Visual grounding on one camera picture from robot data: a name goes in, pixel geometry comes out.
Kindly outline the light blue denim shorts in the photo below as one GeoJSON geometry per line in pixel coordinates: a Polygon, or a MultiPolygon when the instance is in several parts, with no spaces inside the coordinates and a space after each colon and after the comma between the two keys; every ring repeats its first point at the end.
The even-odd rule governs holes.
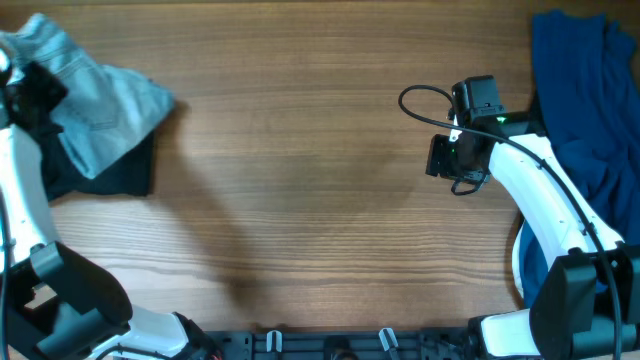
{"type": "Polygon", "coordinates": [[[169,89],[127,68],[97,63],[53,20],[36,13],[1,43],[18,65],[35,62],[68,93],[53,111],[71,162],[93,179],[137,146],[171,112],[169,89]]]}

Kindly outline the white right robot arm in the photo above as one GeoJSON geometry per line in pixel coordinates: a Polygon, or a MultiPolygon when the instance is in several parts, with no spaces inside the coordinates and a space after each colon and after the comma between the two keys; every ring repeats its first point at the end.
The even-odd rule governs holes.
{"type": "Polygon", "coordinates": [[[479,190],[501,183],[529,223],[545,279],[525,310],[470,323],[484,359],[620,358],[639,348],[639,248],[587,204],[537,121],[524,113],[451,112],[432,140],[428,174],[479,190]]]}

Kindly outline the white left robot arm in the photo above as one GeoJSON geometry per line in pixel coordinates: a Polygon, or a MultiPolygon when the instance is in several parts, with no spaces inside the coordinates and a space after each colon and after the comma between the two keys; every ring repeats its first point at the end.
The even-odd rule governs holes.
{"type": "Polygon", "coordinates": [[[34,63],[1,63],[1,356],[220,359],[192,320],[134,306],[116,278],[59,238],[37,138],[65,87],[34,63]]]}

